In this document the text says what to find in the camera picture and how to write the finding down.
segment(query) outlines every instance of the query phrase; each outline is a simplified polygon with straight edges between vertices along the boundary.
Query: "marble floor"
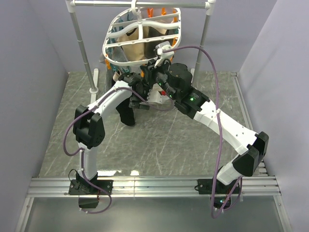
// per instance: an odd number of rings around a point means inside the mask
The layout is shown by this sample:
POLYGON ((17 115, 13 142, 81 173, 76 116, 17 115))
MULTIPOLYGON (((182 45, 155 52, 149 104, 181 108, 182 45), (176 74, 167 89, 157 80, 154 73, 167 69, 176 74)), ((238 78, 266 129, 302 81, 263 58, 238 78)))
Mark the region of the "marble floor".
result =
MULTIPOLYGON (((99 89, 103 90, 105 73, 100 73, 99 89)), ((233 78, 229 72, 219 72, 220 108, 244 125, 233 78)), ((198 89, 213 101, 213 73, 203 72, 197 81, 198 89)), ((68 176, 78 169, 79 156, 68 157, 62 150, 64 131, 74 118, 78 105, 90 103, 89 82, 83 72, 71 72, 56 117, 50 142, 42 164, 40 177, 68 176)), ((125 126, 114 111, 104 127, 106 136, 98 148, 97 168, 103 175, 213 175, 219 136, 191 120, 176 109, 161 112, 135 110, 136 125, 125 126)), ((67 139, 68 151, 78 146, 72 132, 67 139)), ((229 162, 236 152, 224 141, 221 165, 229 162)))

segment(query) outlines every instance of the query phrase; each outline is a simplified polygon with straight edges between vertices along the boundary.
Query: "white wall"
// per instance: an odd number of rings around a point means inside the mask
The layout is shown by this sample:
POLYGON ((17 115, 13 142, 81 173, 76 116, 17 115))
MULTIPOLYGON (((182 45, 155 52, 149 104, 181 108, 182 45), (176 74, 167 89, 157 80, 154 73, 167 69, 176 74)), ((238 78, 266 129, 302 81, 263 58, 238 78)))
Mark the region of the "white wall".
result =
MULTIPOLYGON (((71 18, 65 0, 29 0, 39 16, 51 42, 67 71, 84 71, 71 18)), ((181 2, 203 2, 205 0, 178 0, 181 2)), ((239 71, 276 0, 217 0, 206 49, 219 71, 239 71)), ((111 20, 125 8, 77 7, 89 63, 98 63, 102 42, 111 20)), ((199 45, 205 20, 203 9, 182 9, 183 38, 181 45, 199 45)), ((178 51, 175 62, 195 66, 197 51, 178 51)), ((201 67, 211 70, 207 59, 201 67)))
POLYGON ((28 1, 0 1, 0 231, 39 173, 67 73, 28 1))
POLYGON ((278 0, 240 70, 257 131, 296 232, 309 231, 309 1, 278 0))

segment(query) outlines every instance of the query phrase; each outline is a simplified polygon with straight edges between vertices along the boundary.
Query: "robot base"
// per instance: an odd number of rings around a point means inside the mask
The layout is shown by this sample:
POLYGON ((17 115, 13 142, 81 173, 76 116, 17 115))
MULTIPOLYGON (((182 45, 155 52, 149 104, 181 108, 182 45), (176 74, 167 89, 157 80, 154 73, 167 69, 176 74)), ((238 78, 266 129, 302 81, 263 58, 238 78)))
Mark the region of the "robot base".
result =
MULTIPOLYGON (((112 180, 98 180, 98 174, 93 177, 90 182, 99 188, 107 191, 109 194, 112 193, 112 180)), ((81 209, 94 209, 97 207, 99 202, 100 191, 90 184, 88 184, 81 176, 76 174, 76 179, 71 181, 69 188, 69 195, 97 195, 96 198, 79 198, 78 205, 81 209)))
MULTIPOLYGON (((224 184, 222 184, 219 181, 217 181, 215 194, 225 194, 225 195, 228 195, 229 191, 232 189, 232 187, 234 186, 235 183, 236 183, 236 180, 234 180, 229 185, 225 186, 224 184)), ((195 186, 195 190, 198 191, 198 193, 200 195, 211 194, 212 179, 198 179, 197 180, 197 186, 195 186)), ((239 191, 240 191, 240 187, 238 185, 234 189, 233 194, 239 194, 239 191)), ((226 196, 215 197, 214 198, 214 207, 220 208, 223 205, 225 199, 226 199, 226 196)), ((230 207, 231 203, 232 203, 232 200, 230 198, 228 200, 228 202, 226 203, 224 209, 227 209, 228 207, 230 207)))

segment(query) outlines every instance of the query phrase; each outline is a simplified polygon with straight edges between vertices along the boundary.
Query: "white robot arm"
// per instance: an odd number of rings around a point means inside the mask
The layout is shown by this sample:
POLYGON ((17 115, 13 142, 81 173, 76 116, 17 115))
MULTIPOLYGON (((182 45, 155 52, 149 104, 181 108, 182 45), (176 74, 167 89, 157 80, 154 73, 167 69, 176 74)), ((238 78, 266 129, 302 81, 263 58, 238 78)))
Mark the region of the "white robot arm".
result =
POLYGON ((219 134, 217 114, 220 114, 223 139, 230 143, 238 153, 218 172, 217 183, 223 187, 222 189, 229 187, 241 176, 252 176, 265 156, 268 135, 264 132, 258 134, 245 128, 220 109, 216 110, 214 102, 191 86, 192 75, 187 66, 180 63, 171 64, 169 57, 158 60, 150 61, 147 66, 140 67, 144 72, 143 78, 136 73, 125 73, 120 76, 114 87, 96 102, 88 107, 79 106, 76 109, 75 118, 97 106, 95 111, 82 117, 73 127, 79 147, 84 149, 84 163, 80 159, 79 179, 82 179, 83 171, 90 182, 96 183, 97 181, 97 146, 105 136, 104 119, 127 98, 134 100, 132 105, 136 106, 138 99, 132 95, 132 90, 147 100, 147 93, 154 84, 159 84, 169 97, 175 100, 174 105, 180 112, 206 125, 217 134, 219 134))

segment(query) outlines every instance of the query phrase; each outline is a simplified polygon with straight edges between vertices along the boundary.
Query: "wire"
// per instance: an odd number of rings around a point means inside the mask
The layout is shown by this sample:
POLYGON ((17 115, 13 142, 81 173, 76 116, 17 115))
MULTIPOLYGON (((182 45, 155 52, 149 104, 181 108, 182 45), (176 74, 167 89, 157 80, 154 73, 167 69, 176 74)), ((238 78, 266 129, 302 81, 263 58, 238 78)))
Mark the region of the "wire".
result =
MULTIPOLYGON (((195 49, 200 50, 201 52, 203 52, 207 56, 209 62, 211 63, 214 78, 215 78, 215 81, 216 81, 216 110, 218 110, 219 109, 219 94, 220 94, 219 81, 218 81, 216 68, 214 66, 214 63, 213 63, 210 55, 203 48, 201 48, 199 46, 194 46, 194 45, 172 48, 172 49, 169 49, 169 50, 163 50, 162 52, 163 53, 172 52, 172 51, 177 51, 177 50, 181 50, 181 49, 185 49, 185 48, 195 48, 195 49)), ((217 156, 217 160, 216 160, 216 166, 215 166, 214 174, 213 174, 212 190, 211 190, 211 217, 213 219, 219 217, 221 212, 224 210, 224 207, 225 207, 226 203, 228 202, 228 199, 231 197, 234 189, 236 188, 237 184, 239 183, 239 181, 241 179, 241 177, 237 179, 235 185, 232 187, 230 193, 228 194, 227 198, 225 199, 225 202, 221 206, 219 213, 215 215, 214 214, 214 197, 215 197, 215 188, 216 188, 217 175, 218 175, 218 170, 219 170, 219 164, 220 164, 220 158, 221 158, 221 152, 222 152, 222 143, 223 143, 223 134, 222 134, 222 125, 221 125, 221 120, 220 120, 220 114, 217 114, 217 120, 218 120, 218 126, 219 126, 220 144, 219 144, 218 156, 217 156)))
POLYGON ((66 141, 67 141, 67 136, 69 134, 69 131, 70 129, 73 127, 73 125, 78 121, 80 120, 81 118, 83 118, 84 116, 88 115, 89 113, 93 112, 94 110, 98 109, 98 106, 100 106, 110 95, 112 95, 113 93, 115 93, 116 91, 119 91, 119 90, 128 90, 128 91, 131 91, 133 94, 135 94, 141 101, 143 101, 144 103, 146 103, 148 106, 150 106, 151 108, 154 108, 156 110, 159 110, 159 111, 169 111, 169 110, 172 110, 174 109, 174 104, 173 104, 173 100, 171 98, 169 98, 171 100, 171 107, 168 108, 168 109, 159 109, 159 108, 156 108, 152 105, 150 105, 141 95, 139 95, 137 92, 135 92, 134 90, 130 89, 130 88, 127 88, 127 87, 118 87, 116 90, 115 89, 112 89, 111 91, 107 92, 103 97, 102 99, 97 103, 97 105, 95 105, 93 108, 89 109, 88 111, 86 111, 85 113, 79 115, 77 118, 75 118, 71 123, 70 125, 68 126, 68 128, 66 129, 65 131, 65 134, 64 134, 64 138, 63 138, 63 142, 62 142, 62 147, 63 147, 63 151, 64 153, 67 155, 67 156, 75 156, 77 153, 81 152, 81 169, 82 169, 82 175, 83 175, 83 178, 85 179, 85 181, 91 185, 92 187, 98 189, 100 192, 103 192, 104 194, 108 195, 109 199, 110 199, 110 202, 108 204, 107 207, 105 207, 104 209, 100 210, 100 211, 87 211, 87 210, 84 210, 82 209, 82 211, 86 212, 87 214, 99 214, 99 213, 102 213, 104 211, 106 211, 112 204, 112 197, 110 195, 109 192, 105 191, 104 189, 94 185, 93 183, 91 183, 87 176, 85 175, 85 170, 84 170, 84 151, 85 149, 80 147, 79 149, 77 149, 75 152, 73 153, 70 153, 68 152, 67 150, 67 147, 66 147, 66 141))
POLYGON ((73 168, 73 169, 71 169, 71 171, 69 172, 68 177, 69 177, 70 184, 73 184, 73 183, 72 183, 72 181, 71 181, 71 179, 70 179, 70 174, 71 174, 71 172, 72 172, 73 170, 77 173, 76 169, 74 169, 74 168, 73 168))

